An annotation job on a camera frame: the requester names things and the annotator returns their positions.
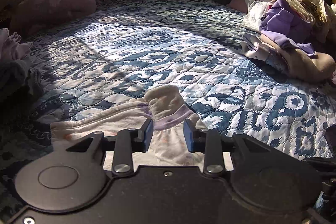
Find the blue white patterned quilt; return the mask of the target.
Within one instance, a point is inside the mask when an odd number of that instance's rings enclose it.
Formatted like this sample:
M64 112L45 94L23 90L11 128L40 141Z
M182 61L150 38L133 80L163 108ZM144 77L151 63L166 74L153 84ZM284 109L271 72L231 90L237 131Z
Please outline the blue white patterned quilt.
M245 133L298 159L329 157L335 85L289 79L241 54L243 14L212 0L102 0L39 32L32 69L44 94L27 114L1 104L1 219L22 208L14 178L52 151L50 124L76 122L172 84L208 127Z

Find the tan brown garment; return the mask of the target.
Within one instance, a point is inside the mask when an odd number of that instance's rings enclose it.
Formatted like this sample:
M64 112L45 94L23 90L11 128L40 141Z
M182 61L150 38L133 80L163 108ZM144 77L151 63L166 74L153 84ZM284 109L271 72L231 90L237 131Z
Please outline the tan brown garment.
M288 65L288 76L308 83L319 83L331 79L335 72L335 60L326 53L315 52L309 57L299 48L280 48L265 35L260 36L261 41L273 47L284 58Z

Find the stack of folded grey clothes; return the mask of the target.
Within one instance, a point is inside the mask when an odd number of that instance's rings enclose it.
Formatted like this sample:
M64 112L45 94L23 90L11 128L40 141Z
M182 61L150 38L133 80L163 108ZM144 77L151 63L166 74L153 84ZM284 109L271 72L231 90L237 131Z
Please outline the stack of folded grey clothes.
M32 69L32 42L22 42L16 32L1 29L1 122L9 123L27 114L44 91L41 73Z

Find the white grey sock garment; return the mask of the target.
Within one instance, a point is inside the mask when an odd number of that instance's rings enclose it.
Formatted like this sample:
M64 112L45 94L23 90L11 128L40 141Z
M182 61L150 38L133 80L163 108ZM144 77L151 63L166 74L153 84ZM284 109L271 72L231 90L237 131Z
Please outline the white grey sock garment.
M259 38L250 34L243 34L240 41L242 54L249 58L270 65L283 74L288 73L288 64L278 51L268 44L264 44Z

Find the purple pillow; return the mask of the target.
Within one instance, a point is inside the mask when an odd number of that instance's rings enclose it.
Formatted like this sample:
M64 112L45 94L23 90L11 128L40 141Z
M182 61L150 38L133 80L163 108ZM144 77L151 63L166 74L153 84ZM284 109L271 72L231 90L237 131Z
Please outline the purple pillow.
M90 15L96 8L96 0L23 0L15 9L10 29L21 36L29 36Z

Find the purple garment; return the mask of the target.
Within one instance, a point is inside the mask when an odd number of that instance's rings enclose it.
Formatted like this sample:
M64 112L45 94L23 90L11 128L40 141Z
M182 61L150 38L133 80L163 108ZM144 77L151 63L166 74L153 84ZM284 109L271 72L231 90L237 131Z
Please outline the purple garment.
M311 44L312 26L295 12L286 0L276 0L261 19L259 31L280 48L298 48L308 56L315 50Z

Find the white floral baby garment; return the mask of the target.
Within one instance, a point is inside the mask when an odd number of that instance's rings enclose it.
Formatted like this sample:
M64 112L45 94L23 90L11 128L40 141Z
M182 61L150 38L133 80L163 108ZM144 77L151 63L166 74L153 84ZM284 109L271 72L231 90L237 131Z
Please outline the white floral baby garment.
M133 165L203 167L204 155L190 153L183 136L183 122L190 119L197 129L206 125L185 104L174 85L147 91L142 98L131 99L107 110L95 111L79 121L54 122L50 125L54 148L75 141L95 131L115 136L126 128L139 128L150 118L154 122L153 137L146 153L133 154Z

